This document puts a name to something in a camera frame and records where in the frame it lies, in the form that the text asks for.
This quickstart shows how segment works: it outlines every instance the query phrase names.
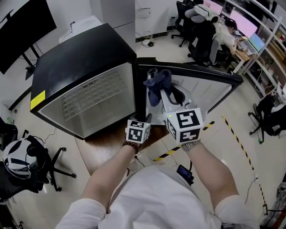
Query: hazard stripe tape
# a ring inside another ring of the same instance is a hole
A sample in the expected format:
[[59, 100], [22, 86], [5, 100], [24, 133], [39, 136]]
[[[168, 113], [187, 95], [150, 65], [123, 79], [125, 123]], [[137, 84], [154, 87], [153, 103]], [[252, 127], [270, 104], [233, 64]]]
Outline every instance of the hazard stripe tape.
[[[225, 117], [222, 117], [222, 118], [223, 118], [224, 122], [227, 124], [228, 128], [231, 130], [231, 132], [232, 132], [234, 138], [236, 139], [236, 141], [237, 141], [238, 144], [240, 145], [241, 149], [242, 149], [243, 152], [245, 153], [245, 156], [247, 157], [247, 160], [248, 160], [248, 162], [249, 162], [249, 164], [250, 164], [251, 169], [254, 170], [254, 167], [253, 167], [253, 165], [252, 165], [252, 163], [251, 163], [251, 160], [250, 160], [250, 158], [249, 158], [247, 152], [245, 151], [245, 148], [243, 147], [243, 145], [241, 144], [240, 140], [238, 139], [238, 137], [237, 137], [236, 134], [234, 133], [232, 127], [229, 125], [229, 123], [228, 123], [228, 121], [226, 120], [226, 118], [225, 118]], [[260, 187], [260, 191], [261, 191], [261, 194], [262, 194], [262, 198], [263, 198], [264, 204], [266, 204], [266, 201], [265, 201], [264, 193], [263, 193], [263, 191], [262, 191], [261, 184], [259, 184], [259, 187]]]
[[[206, 131], [208, 128], [210, 128], [212, 125], [214, 125], [214, 121], [210, 122], [209, 124], [207, 124], [203, 129], [202, 132]], [[182, 145], [179, 145], [173, 149], [171, 149], [169, 152], [164, 153], [163, 155], [161, 155], [160, 157], [156, 158], [154, 161], [161, 161], [163, 160], [165, 157], [167, 157], [168, 155], [171, 155], [172, 153], [176, 152], [178, 149], [180, 149], [182, 147]]]
[[247, 157], [247, 160], [248, 160], [248, 162], [249, 162], [249, 164], [250, 164], [251, 169], [254, 170], [254, 167], [253, 167], [253, 165], [252, 165], [252, 163], [251, 163], [251, 160], [250, 160], [250, 158], [249, 158], [247, 152], [245, 151], [245, 148], [243, 147], [243, 145], [241, 144], [240, 140], [238, 139], [238, 137], [237, 137], [236, 134], [234, 133], [232, 127], [228, 124], [228, 122], [227, 122], [227, 120], [225, 119], [225, 117], [223, 117], [223, 120], [225, 121], [225, 123], [227, 124], [228, 128], [231, 130], [231, 132], [232, 132], [234, 138], [236, 139], [236, 141], [238, 142], [238, 144], [239, 144], [240, 147], [242, 148], [243, 152], [245, 153], [245, 156]]

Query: laptop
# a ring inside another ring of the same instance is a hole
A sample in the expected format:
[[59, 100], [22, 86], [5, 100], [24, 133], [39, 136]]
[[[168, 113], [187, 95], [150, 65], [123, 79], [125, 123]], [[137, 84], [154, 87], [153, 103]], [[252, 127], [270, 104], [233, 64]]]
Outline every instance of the laptop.
[[257, 34], [253, 34], [249, 40], [240, 43], [243, 50], [247, 50], [247, 55], [258, 53], [264, 45], [265, 43], [257, 36]]

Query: white t-shirt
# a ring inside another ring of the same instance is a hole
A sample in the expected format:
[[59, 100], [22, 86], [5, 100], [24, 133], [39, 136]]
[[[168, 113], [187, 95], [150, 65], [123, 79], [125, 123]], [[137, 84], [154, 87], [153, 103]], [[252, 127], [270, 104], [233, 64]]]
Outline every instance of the white t-shirt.
[[222, 222], [240, 229], [259, 228], [238, 195], [224, 199], [212, 215], [179, 174], [160, 165], [130, 177], [108, 214], [99, 202], [80, 199], [56, 229], [220, 229]]
[[216, 33], [214, 37], [219, 41], [220, 45], [231, 45], [234, 46], [235, 38], [229, 33], [227, 27], [220, 23], [216, 25]]

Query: computer monitor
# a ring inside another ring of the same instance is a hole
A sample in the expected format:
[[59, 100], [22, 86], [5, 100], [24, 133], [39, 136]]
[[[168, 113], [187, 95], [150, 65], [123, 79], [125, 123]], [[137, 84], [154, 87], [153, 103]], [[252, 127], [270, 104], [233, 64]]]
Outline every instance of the computer monitor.
[[39, 39], [56, 29], [46, 0], [30, 0], [0, 28], [0, 71], [12, 64]]
[[230, 18], [236, 21], [238, 30], [248, 38], [250, 38], [257, 30], [257, 27], [253, 23], [235, 10], [231, 12]]
[[260, 37], [257, 36], [257, 34], [253, 34], [249, 41], [257, 51], [260, 51], [265, 45], [265, 43], [260, 39]]
[[208, 8], [210, 8], [211, 10], [215, 11], [218, 15], [220, 15], [220, 13], [223, 10], [223, 6], [211, 1], [211, 0], [204, 0], [204, 5], [207, 6]]

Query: black monitor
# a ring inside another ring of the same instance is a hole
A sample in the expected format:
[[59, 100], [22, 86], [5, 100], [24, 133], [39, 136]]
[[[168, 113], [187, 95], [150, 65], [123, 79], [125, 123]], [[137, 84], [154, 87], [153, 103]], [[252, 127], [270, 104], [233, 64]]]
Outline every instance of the black monitor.
[[57, 28], [46, 0], [28, 1], [2, 23], [5, 23], [0, 28], [0, 71], [3, 74], [29, 47]]

